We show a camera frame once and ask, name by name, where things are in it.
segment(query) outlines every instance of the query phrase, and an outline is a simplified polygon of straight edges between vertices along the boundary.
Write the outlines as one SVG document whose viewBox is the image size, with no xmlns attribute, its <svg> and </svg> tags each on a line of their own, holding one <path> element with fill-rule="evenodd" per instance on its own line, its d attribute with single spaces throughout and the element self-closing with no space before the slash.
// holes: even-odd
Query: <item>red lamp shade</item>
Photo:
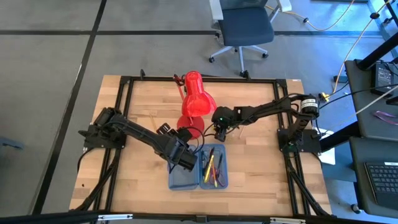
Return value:
<svg viewBox="0 0 398 224">
<path fill-rule="evenodd" d="M 187 96 L 182 103 L 182 114 L 197 117 L 210 114 L 216 109 L 216 102 L 203 89 L 203 81 L 199 72 L 188 72 L 185 75 Z"/>
</svg>

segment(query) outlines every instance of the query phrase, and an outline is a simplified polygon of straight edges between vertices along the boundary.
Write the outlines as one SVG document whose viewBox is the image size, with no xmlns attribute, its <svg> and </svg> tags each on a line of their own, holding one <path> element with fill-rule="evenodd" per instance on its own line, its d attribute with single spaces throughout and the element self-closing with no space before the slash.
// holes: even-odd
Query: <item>chair backrest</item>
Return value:
<svg viewBox="0 0 398 224">
<path fill-rule="evenodd" d="M 241 9 L 245 7 L 264 7 L 268 0 L 220 0 L 222 9 Z"/>
</svg>

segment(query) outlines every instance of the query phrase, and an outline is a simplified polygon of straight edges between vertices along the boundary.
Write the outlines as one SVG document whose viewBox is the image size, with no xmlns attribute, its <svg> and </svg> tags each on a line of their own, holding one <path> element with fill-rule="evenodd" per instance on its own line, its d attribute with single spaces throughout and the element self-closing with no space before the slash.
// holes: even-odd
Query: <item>lamp base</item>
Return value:
<svg viewBox="0 0 398 224">
<path fill-rule="evenodd" d="M 180 119 L 177 121 L 177 129 L 179 128 L 187 128 L 187 127 L 194 127 L 199 129 L 202 133 L 205 130 L 205 121 L 202 117 L 191 117 L 191 119 L 187 116 L 181 116 Z M 197 139 L 200 137 L 200 132 L 196 129 L 189 128 L 189 132 L 192 134 L 191 139 Z"/>
</svg>

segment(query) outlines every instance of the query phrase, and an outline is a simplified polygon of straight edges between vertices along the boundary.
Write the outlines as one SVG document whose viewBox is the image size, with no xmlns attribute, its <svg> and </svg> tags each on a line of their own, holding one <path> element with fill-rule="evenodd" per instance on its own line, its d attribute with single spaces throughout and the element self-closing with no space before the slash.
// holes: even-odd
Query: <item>white cable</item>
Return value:
<svg viewBox="0 0 398 224">
<path fill-rule="evenodd" d="M 314 28 L 314 29 L 317 30 L 317 31 L 326 31 L 326 30 L 328 30 L 328 29 L 331 29 L 332 27 L 334 27 L 334 26 L 338 23 L 338 21 L 340 21 L 341 18 L 343 18 L 343 16 L 348 12 L 349 8 L 354 4 L 354 2 L 355 2 L 355 0 L 352 0 L 351 3 L 349 4 L 349 6 L 347 7 L 347 9 L 346 9 L 346 10 L 344 11 L 344 13 L 342 13 L 342 15 L 336 20 L 336 22 L 333 23 L 331 26 L 325 28 L 325 29 L 319 29 L 319 28 L 315 27 L 315 26 L 310 22 L 310 20 L 308 20 L 306 23 L 308 23 L 312 28 Z M 270 7 L 270 6 L 266 6 L 266 7 L 269 8 L 270 10 L 274 10 L 273 7 Z M 290 15 L 295 15 L 295 16 L 298 16 L 298 17 L 300 17 L 300 18 L 302 18 L 302 19 L 306 19 L 305 17 L 303 17 L 303 16 L 301 16 L 301 15 L 295 13 L 295 12 L 283 12 L 283 13 L 290 14 Z"/>
<path fill-rule="evenodd" d="M 360 112 L 366 110 L 368 107 L 370 107 L 371 105 L 373 105 L 376 101 L 380 100 L 381 98 L 385 97 L 387 94 L 389 94 L 390 92 L 394 91 L 396 88 L 398 88 L 398 85 L 395 86 L 394 88 L 390 89 L 389 91 L 387 91 L 385 94 L 379 96 L 378 98 L 376 98 L 375 100 L 373 100 L 372 102 L 370 102 L 368 105 L 364 106 L 362 109 L 358 110 L 357 112 L 355 112 L 354 114 L 352 114 L 351 116 L 349 116 L 347 119 L 344 119 L 343 121 L 340 121 L 338 124 L 333 125 L 332 127 L 330 127 L 328 130 L 331 130 L 334 127 L 340 126 L 342 124 L 344 124 L 345 122 L 349 121 L 353 116 L 358 115 Z"/>
<path fill-rule="evenodd" d="M 385 2 L 384 5 L 382 5 L 382 6 L 380 7 L 380 9 L 377 10 L 376 13 L 379 13 L 379 12 L 381 11 L 381 9 L 383 9 L 384 6 L 386 6 L 386 4 L 388 4 L 388 3 L 390 3 L 390 1 Z M 358 39 L 355 41 L 354 45 L 351 47 L 351 49 L 348 51 L 346 57 L 344 58 L 343 63 L 341 64 L 341 67 L 340 67 L 340 71 L 338 72 L 338 75 L 337 75 L 335 87 L 334 87 L 333 92 L 332 92 L 331 94 L 334 94 L 334 93 L 336 92 L 338 79 L 340 78 L 341 72 L 343 71 L 344 63 L 346 62 L 346 60 L 347 60 L 348 56 L 350 55 L 351 51 L 354 49 L 354 47 L 356 46 L 356 44 L 357 44 L 357 43 L 359 42 L 359 40 L 362 38 L 363 34 L 365 33 L 365 30 L 366 30 L 366 29 L 368 28 L 368 26 L 372 23 L 372 21 L 373 21 L 373 19 L 371 19 L 371 20 L 368 22 L 368 24 L 366 25 L 366 27 L 362 30 L 361 35 L 359 35 Z"/>
</svg>

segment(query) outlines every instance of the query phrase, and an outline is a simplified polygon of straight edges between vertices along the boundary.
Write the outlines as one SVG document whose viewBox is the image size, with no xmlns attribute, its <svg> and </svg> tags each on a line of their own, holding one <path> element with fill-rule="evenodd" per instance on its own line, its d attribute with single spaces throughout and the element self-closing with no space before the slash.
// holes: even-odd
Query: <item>red desk lamp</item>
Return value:
<svg viewBox="0 0 398 224">
<path fill-rule="evenodd" d="M 203 88 L 203 81 L 199 72 L 188 72 L 185 79 L 177 81 L 182 102 L 182 116 L 178 119 L 177 128 L 194 127 L 201 132 L 205 129 L 205 122 L 201 116 L 210 114 L 216 109 L 216 102 Z M 185 84 L 187 95 L 184 97 L 181 86 Z M 200 133 L 196 129 L 189 129 L 192 139 L 198 138 Z"/>
</svg>

